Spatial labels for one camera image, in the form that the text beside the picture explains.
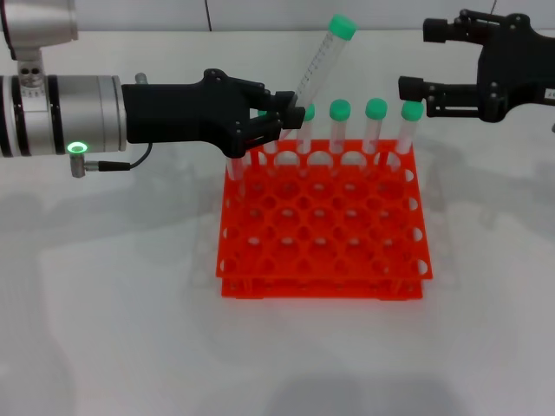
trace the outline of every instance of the test tube rack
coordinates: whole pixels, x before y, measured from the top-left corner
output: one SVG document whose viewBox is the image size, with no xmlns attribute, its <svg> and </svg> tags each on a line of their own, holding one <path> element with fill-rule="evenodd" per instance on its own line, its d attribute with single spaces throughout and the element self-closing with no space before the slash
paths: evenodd
<svg viewBox="0 0 555 416">
<path fill-rule="evenodd" d="M 432 270 L 413 149 L 392 169 L 394 140 L 374 154 L 361 140 L 339 154 L 329 144 L 313 140 L 298 154 L 295 140 L 280 140 L 276 153 L 250 151 L 242 180 L 226 174 L 222 296 L 422 298 Z"/>
</svg>

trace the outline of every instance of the white table surface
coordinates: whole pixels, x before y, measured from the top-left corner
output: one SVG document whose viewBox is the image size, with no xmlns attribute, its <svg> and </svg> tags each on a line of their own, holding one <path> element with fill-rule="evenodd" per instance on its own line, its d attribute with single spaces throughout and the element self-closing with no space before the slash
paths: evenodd
<svg viewBox="0 0 555 416">
<path fill-rule="evenodd" d="M 44 56 L 51 74 L 189 83 L 215 67 L 294 89 L 322 35 L 83 33 Z M 381 96 L 393 136 L 399 75 L 473 82 L 479 52 L 361 32 L 316 99 L 316 131 L 345 98 L 360 137 Z M 14 67 L 4 50 L 0 72 Z M 419 302 L 222 299 L 225 159 L 208 145 L 158 145 L 139 169 L 81 180 L 63 157 L 0 161 L 0 415 L 552 414 L 554 114 L 421 123 L 435 279 Z"/>
</svg>

